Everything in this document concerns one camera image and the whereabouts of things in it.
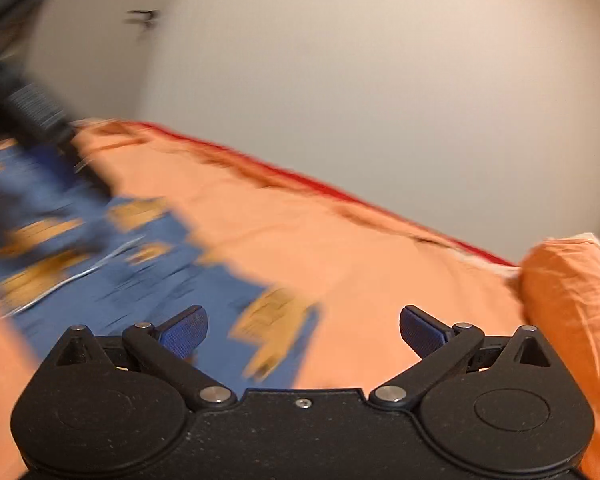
orange bed sheet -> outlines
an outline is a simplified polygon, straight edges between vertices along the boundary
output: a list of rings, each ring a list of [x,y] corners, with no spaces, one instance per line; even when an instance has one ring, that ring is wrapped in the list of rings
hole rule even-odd
[[[296,387],[368,392],[417,362],[398,330],[405,304],[493,335],[523,324],[503,267],[466,256],[450,238],[143,124],[92,122],[77,140],[115,193],[165,197],[206,257],[319,305]],[[8,420],[31,373],[22,343],[0,321],[0,480],[22,468]]]

metal screw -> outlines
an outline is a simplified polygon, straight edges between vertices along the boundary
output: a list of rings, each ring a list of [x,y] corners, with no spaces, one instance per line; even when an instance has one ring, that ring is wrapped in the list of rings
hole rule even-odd
[[[303,410],[306,410],[307,408],[310,408],[312,404],[313,403],[309,399],[298,399],[298,400],[296,400],[296,406],[298,408],[302,408]]]
[[[376,390],[376,397],[386,402],[399,402],[407,396],[407,392],[400,386],[380,386]]]
[[[224,386],[207,386],[203,390],[200,390],[200,398],[206,400],[206,402],[214,402],[219,404],[225,402],[231,397],[231,390]]]

blue cloth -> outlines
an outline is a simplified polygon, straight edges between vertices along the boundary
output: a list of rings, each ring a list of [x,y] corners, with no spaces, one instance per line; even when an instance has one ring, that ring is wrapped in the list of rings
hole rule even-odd
[[[129,199],[115,198],[109,204],[84,184],[71,190],[53,180],[19,147],[0,151],[0,248],[6,232],[43,218],[59,221],[81,219],[83,224],[42,242],[26,254],[0,258],[0,282],[25,267],[66,250],[93,256],[67,270],[77,274],[91,267],[123,243],[143,236],[141,244],[163,242],[171,250],[141,264],[128,258],[131,249],[113,258],[105,267],[60,288],[31,309],[11,318],[12,323],[42,359],[64,330],[85,324],[96,335],[119,335],[138,321],[159,325],[193,304],[208,315],[208,334],[196,351],[196,366],[235,391],[247,387],[289,388],[292,386],[308,339],[317,323],[309,319],[288,354],[262,382],[245,379],[243,370],[255,346],[228,338],[242,311],[267,287],[232,275],[224,265],[195,263],[202,248],[187,242],[188,231],[170,213],[130,232],[121,232],[107,219],[107,209]]]

bed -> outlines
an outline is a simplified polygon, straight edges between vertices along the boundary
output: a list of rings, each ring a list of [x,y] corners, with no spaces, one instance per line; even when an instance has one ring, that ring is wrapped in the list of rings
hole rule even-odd
[[[282,290],[307,312],[302,344],[280,359],[294,364],[265,386],[368,392],[418,361],[398,330],[405,304],[491,335],[527,322],[517,267],[325,184],[155,124],[88,121],[77,141],[117,196],[161,198],[197,266],[220,265],[258,294]],[[23,471],[8,419],[39,359],[21,328],[0,319],[0,480]],[[234,370],[245,386],[260,382],[248,373],[257,353]]]

blue gripper pad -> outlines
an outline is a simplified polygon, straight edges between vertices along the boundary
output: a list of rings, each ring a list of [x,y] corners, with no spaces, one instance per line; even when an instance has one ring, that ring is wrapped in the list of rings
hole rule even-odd
[[[424,359],[448,342],[453,329],[413,305],[400,313],[400,334],[411,349]]]
[[[205,309],[194,305],[158,327],[158,342],[179,358],[186,359],[204,341],[207,329]]]

